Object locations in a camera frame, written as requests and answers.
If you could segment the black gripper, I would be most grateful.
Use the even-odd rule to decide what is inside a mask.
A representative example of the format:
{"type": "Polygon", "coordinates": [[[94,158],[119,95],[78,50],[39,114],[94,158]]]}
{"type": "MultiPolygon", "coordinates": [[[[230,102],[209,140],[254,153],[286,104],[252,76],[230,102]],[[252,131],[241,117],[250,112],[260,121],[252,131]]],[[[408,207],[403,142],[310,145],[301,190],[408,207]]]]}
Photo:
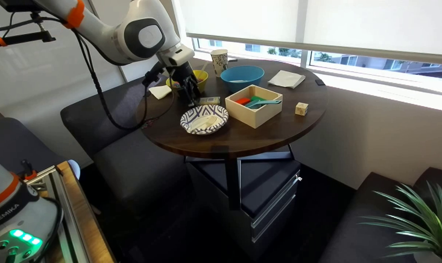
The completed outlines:
{"type": "Polygon", "coordinates": [[[197,107],[201,98],[201,92],[198,89],[198,79],[194,73],[194,69],[190,63],[185,63],[179,67],[173,67],[170,70],[170,77],[179,83],[178,92],[181,99],[188,107],[197,107]]]}

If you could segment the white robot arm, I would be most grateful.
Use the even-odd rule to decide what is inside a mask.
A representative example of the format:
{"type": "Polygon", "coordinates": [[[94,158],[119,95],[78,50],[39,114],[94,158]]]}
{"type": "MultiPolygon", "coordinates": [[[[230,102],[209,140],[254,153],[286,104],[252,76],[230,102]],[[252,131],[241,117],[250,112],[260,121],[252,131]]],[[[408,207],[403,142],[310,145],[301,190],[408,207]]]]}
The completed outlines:
{"type": "Polygon", "coordinates": [[[187,47],[160,0],[131,0],[128,13],[116,23],[94,15],[84,0],[0,0],[7,12],[48,12],[67,28],[84,35],[110,63],[125,66],[157,57],[151,70],[166,69],[181,85],[182,98],[192,107],[201,98],[191,66],[195,53],[187,47]]]}

